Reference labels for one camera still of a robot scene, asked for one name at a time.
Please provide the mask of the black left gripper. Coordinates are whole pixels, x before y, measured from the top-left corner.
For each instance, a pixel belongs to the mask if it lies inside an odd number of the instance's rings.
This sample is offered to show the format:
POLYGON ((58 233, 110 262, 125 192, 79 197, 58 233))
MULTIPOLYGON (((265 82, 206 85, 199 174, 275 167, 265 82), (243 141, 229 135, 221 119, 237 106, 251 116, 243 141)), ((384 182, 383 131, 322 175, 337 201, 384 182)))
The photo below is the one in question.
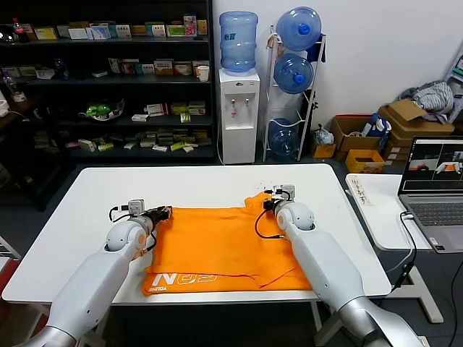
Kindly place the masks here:
POLYGON ((145 212, 145 216, 149 218, 153 224, 153 228, 165 220, 171 220, 173 218, 172 213, 173 207, 172 206, 160 206, 149 209, 145 212))

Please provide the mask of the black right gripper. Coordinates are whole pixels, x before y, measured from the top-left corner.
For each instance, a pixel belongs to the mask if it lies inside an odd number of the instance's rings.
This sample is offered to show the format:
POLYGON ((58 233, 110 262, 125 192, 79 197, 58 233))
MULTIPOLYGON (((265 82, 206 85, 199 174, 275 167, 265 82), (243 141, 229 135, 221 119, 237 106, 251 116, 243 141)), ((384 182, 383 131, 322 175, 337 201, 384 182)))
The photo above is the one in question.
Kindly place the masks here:
POLYGON ((275 210, 278 204, 282 202, 282 189, 267 189, 264 193, 268 194, 270 197, 263 201, 263 209, 275 210))

